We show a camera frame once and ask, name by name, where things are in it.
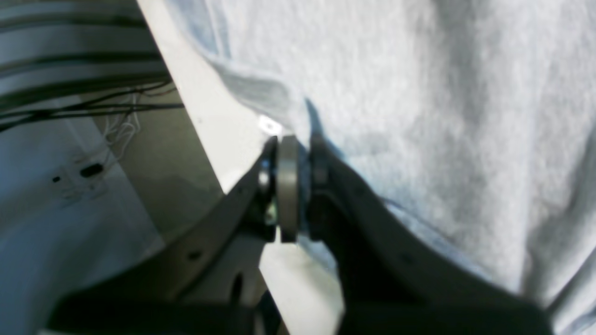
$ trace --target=gray fabric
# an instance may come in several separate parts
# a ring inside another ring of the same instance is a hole
[[[305,144],[308,97],[421,239],[559,333],[592,324],[596,2],[168,4],[238,100]]]

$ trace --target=white wall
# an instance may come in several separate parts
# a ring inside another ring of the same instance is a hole
[[[106,174],[104,190],[95,198],[83,193],[65,200],[52,183],[52,176],[62,173],[84,184],[73,153],[90,153],[99,143],[101,135],[87,118],[0,133],[0,334],[36,333],[63,294],[163,247],[119,165]]]

